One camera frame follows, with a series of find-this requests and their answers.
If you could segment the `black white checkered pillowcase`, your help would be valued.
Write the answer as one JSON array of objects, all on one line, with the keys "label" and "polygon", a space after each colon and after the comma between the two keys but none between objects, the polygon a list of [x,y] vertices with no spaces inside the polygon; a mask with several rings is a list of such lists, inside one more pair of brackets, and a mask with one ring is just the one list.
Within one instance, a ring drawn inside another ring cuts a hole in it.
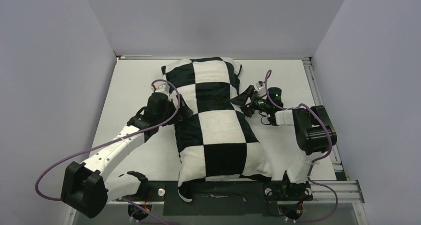
[{"label": "black white checkered pillowcase", "polygon": [[240,107],[231,103],[239,95],[241,70],[229,57],[181,59],[161,67],[173,84],[171,96],[180,94],[193,112],[174,125],[181,162],[178,194],[184,202],[192,201],[196,182],[272,179],[267,152]]}]

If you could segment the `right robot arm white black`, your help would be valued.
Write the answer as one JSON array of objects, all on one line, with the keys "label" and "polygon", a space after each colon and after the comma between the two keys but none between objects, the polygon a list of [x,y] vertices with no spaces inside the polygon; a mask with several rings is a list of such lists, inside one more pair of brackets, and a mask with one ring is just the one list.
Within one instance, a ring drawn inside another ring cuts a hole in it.
[{"label": "right robot arm white black", "polygon": [[265,116],[272,126],[293,126],[298,145],[298,155],[284,173],[281,194],[293,199],[300,193],[299,184],[308,181],[317,158],[337,143],[337,133],[324,106],[285,109],[281,100],[282,90],[278,87],[265,88],[262,82],[249,86],[243,93],[231,99],[231,103],[251,117],[255,112]]}]

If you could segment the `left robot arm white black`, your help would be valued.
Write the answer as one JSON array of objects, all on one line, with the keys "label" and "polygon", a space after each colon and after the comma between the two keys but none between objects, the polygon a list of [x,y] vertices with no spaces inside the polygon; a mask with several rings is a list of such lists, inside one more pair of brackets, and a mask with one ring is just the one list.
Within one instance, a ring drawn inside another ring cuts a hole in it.
[{"label": "left robot arm white black", "polygon": [[60,200],[88,218],[100,214],[105,205],[121,198],[142,200],[148,193],[148,178],[137,171],[111,176],[114,169],[136,148],[146,143],[160,127],[192,116],[181,94],[173,101],[166,92],[154,92],[131,117],[118,135],[83,162],[65,169]]}]

